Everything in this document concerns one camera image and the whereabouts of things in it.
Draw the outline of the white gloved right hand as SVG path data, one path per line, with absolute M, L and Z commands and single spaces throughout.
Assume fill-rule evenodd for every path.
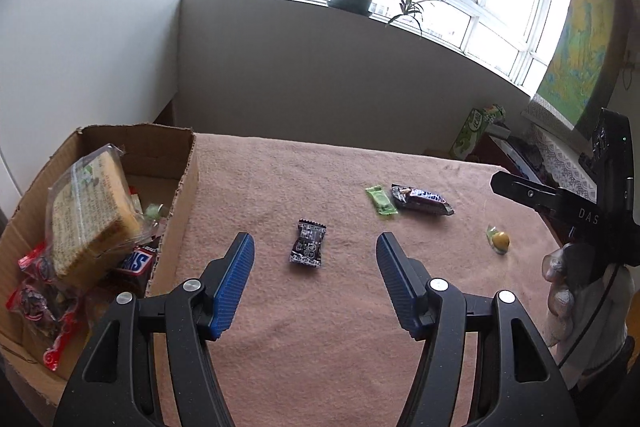
M 625 265 L 608 265 L 590 281 L 596 253 L 585 243 L 569 243 L 542 260 L 550 284 L 544 342 L 568 387 L 610 365 L 627 338 L 626 318 L 636 292 Z

